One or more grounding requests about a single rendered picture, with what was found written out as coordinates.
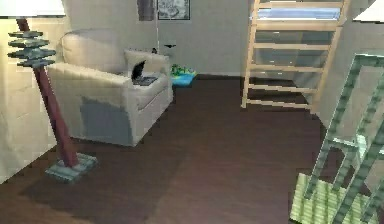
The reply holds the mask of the framed wall picture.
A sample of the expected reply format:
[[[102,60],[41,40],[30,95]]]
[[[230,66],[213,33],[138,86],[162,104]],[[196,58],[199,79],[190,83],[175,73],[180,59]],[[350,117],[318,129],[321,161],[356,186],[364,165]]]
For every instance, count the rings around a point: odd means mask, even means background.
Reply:
[[[189,20],[190,0],[157,0],[159,20]]]

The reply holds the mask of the floor lamp with red pole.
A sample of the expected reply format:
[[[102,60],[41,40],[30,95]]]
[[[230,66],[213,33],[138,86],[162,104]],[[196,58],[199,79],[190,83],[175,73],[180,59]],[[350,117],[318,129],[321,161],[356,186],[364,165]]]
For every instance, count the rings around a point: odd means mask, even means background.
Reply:
[[[52,131],[59,145],[60,158],[45,173],[65,183],[74,183],[93,168],[98,160],[76,151],[45,69],[55,63],[49,56],[54,56],[56,51],[45,49],[49,41],[41,39],[43,32],[31,30],[28,24],[28,18],[65,16],[62,0],[0,0],[0,19],[15,19],[19,27],[18,31],[9,33],[13,40],[8,45],[16,48],[16,51],[8,53],[7,56],[20,59],[18,66],[33,69]]]

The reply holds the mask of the white cushion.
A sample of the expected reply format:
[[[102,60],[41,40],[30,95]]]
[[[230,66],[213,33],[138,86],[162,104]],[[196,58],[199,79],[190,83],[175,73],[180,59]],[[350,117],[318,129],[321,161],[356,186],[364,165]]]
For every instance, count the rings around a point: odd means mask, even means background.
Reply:
[[[136,64],[144,61],[144,72],[170,74],[171,64],[168,56],[130,49],[125,49],[124,54],[129,71],[132,71]]]

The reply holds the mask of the green and blue lego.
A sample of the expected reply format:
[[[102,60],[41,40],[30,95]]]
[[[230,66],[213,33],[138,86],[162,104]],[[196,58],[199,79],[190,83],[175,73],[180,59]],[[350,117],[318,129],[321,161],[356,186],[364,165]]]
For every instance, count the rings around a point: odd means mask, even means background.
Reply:
[[[183,67],[178,64],[171,66],[172,84],[174,86],[188,86],[191,84],[197,72],[191,68]]]

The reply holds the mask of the thin white floor lamp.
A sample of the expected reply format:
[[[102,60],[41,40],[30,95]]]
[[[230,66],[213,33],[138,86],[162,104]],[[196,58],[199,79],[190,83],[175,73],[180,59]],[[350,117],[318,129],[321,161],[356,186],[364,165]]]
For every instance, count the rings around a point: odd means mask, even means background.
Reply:
[[[144,22],[153,21],[155,23],[156,46],[151,50],[154,54],[160,53],[160,29],[159,29],[159,9],[171,8],[174,0],[136,0],[138,20]]]

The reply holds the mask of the black laptop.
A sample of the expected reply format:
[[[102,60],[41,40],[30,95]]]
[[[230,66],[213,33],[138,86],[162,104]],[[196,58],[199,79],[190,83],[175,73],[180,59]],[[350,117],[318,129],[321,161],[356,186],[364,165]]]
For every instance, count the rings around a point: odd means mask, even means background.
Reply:
[[[131,73],[132,83],[138,86],[149,86],[157,80],[157,77],[144,76],[143,70],[146,61],[137,63]]]

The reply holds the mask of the wooden bunk bed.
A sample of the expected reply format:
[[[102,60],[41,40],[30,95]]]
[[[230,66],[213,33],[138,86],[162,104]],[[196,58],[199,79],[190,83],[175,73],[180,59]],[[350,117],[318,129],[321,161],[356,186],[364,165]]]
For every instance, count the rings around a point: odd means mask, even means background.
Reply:
[[[351,0],[254,0],[241,106],[261,105],[314,111],[322,95]],[[313,75],[310,87],[256,84],[252,78]],[[256,99],[251,91],[308,95],[310,103]]]

